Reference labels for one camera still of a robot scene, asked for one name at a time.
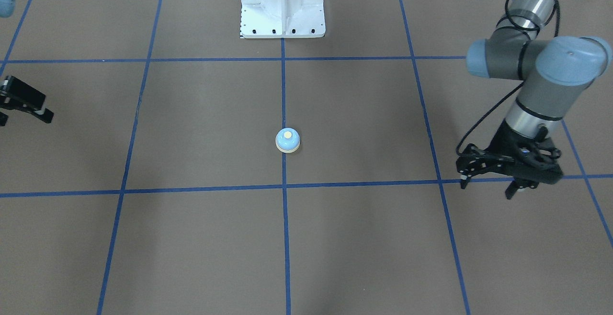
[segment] gray brown surface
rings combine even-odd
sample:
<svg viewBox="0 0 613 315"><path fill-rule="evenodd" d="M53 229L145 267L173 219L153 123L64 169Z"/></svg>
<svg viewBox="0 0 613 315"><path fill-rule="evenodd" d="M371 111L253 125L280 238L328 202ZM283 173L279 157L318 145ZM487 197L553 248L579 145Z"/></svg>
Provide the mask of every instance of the gray brown surface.
<svg viewBox="0 0 613 315"><path fill-rule="evenodd" d="M560 1L561 35L613 43L613 0ZM239 4L32 0L3 75L56 116L0 128L0 313L610 313L612 70L554 134L568 179L507 201L453 152L517 84L457 57L504 0L325 0L327 35L285 43L239 39Z"/></svg>

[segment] white mounting plate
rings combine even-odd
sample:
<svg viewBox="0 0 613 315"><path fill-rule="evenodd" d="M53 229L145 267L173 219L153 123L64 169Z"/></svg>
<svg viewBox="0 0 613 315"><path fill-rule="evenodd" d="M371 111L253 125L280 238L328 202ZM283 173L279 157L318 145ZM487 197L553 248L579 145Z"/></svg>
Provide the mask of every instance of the white mounting plate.
<svg viewBox="0 0 613 315"><path fill-rule="evenodd" d="M287 31L283 31L282 18L267 13L263 7L241 5L240 38L323 37L326 34L323 5L302 7L287 18L285 26Z"/></svg>

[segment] black cable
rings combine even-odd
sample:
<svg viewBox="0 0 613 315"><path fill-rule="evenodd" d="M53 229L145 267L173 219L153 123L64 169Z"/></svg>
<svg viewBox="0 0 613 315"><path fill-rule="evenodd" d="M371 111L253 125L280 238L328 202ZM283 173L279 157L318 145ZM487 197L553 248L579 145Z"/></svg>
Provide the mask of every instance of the black cable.
<svg viewBox="0 0 613 315"><path fill-rule="evenodd" d="M509 12L509 1L510 0L506 0L506 2L504 3L504 14L506 15L506 18L509 20L509 22L517 29L520 29L523 31L529 31L529 32L536 31L536 33L538 34L541 31L541 28L538 25L535 26L534 28L527 28L527 27L522 27L521 25L513 21L513 19L511 18L511 13ZM554 0L554 8L551 11L549 18L547 18L545 25L549 24L551 19L554 17L554 14L556 14L556 32L554 33L554 36L558 36L558 32L560 31L560 2L558 0Z"/></svg>
<svg viewBox="0 0 613 315"><path fill-rule="evenodd" d="M498 101L498 103L496 103L492 109L488 110L488 112L481 117L481 119L479 119L477 121L477 123L475 123L473 125L473 127L471 127L468 132L466 132L466 134L464 134L464 136L462 137L462 140L460 140L460 143L455 147L455 153L460 156L460 157L473 157L475 156L475 154L463 154L460 153L460 147L462 146L462 144L464 144L464 141L466 140L466 138L468 138L468 136L473 133L473 130L475 130L475 128L477 128L478 125L480 125L480 123L482 123L486 117L488 117L490 114L492 114L492 112L494 110L496 110L496 108L498 108L504 101L506 101L509 97L511 97L513 94L515 94L521 87L523 86L523 82L521 84L519 84L516 88L514 88L511 92L509 92L508 94L504 95L504 97Z"/></svg>

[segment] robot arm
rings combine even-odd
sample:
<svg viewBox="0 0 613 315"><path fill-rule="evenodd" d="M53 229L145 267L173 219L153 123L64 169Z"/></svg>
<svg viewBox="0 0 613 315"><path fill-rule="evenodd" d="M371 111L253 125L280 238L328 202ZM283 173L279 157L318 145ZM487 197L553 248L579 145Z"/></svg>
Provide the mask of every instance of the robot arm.
<svg viewBox="0 0 613 315"><path fill-rule="evenodd" d="M488 172L514 178L516 191L555 184L563 176L560 150L551 132L583 90L604 74L613 59L609 44L594 36L534 39L559 10L557 0L514 0L488 40L473 43L466 56L471 74L523 80L523 87L488 148L467 145L456 162L462 188Z"/></svg>

